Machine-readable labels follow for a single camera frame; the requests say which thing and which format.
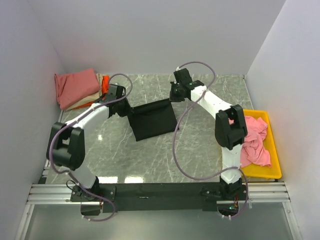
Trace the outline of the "black t-shirt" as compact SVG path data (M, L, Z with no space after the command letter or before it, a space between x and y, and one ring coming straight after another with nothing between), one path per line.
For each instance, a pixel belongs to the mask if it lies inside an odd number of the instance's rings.
M177 125L168 98L133 107L127 118L137 142L174 132Z

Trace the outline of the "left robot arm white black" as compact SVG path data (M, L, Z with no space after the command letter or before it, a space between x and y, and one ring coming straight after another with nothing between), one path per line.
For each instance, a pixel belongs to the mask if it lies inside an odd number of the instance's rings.
M56 122L51 128L47 159L57 174L70 176L88 201L96 200L102 193L98 177L84 164L85 136L113 115L125 117L130 112L126 88L110 84L107 93L86 111L65 123Z

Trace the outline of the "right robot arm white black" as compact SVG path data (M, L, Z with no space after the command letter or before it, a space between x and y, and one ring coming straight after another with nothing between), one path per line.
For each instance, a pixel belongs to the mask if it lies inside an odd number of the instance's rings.
M214 136L222 150L222 171L215 190L208 190L218 199L230 200L245 190L242 185L241 150L248 134L244 110L239 105L225 102L199 80L193 81L186 68L174 72L169 100L182 102L189 99L200 105L214 118Z

